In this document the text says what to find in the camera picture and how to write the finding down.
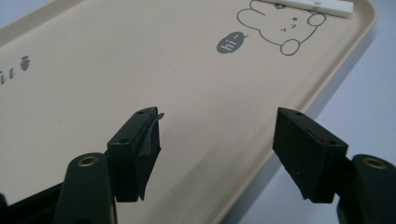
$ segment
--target rabbit face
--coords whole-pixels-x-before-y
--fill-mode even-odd
[[[237,19],[257,30],[264,40],[280,46],[281,53],[291,56],[326,21],[326,16],[252,0],[250,8],[238,12]]]

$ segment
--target speech bubble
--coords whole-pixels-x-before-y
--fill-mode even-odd
[[[232,53],[238,50],[244,43],[245,37],[242,32],[233,32],[222,38],[218,43],[218,52],[222,54]]]

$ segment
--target tray surface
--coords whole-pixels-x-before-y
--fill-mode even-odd
[[[244,0],[73,1],[46,17],[60,2],[0,30],[0,190],[15,203],[62,182],[156,105],[163,150],[119,223],[220,221],[272,155],[276,109],[307,109],[376,20],[369,0],[349,19]]]

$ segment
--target screw hole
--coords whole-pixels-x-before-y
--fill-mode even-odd
[[[91,166],[94,165],[97,161],[99,161],[97,157],[86,157],[78,162],[78,166],[80,167]]]
[[[129,139],[128,139],[128,138],[121,138],[121,139],[119,140],[119,143],[121,143],[121,144],[127,144],[127,143],[129,143]]]
[[[373,158],[364,158],[363,162],[366,165],[371,166],[375,169],[379,169],[379,170],[387,169],[387,165],[384,162],[373,159]]]

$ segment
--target black mechanical part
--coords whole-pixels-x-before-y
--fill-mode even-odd
[[[89,153],[73,159],[67,167],[53,224],[116,222],[106,156]]]
[[[108,142],[107,151],[69,163],[63,183],[7,205],[0,194],[0,223],[117,223],[119,202],[144,199],[160,153],[157,107],[134,113]]]
[[[295,110],[277,110],[273,149],[303,197],[340,197],[340,223],[396,223],[396,168],[369,155],[346,158],[347,144]]]
[[[144,200],[146,185],[157,160],[160,135],[156,107],[140,110],[107,143],[106,156],[117,202]]]
[[[345,159],[345,142],[303,113],[279,108],[273,149],[305,199],[332,202],[333,168]]]

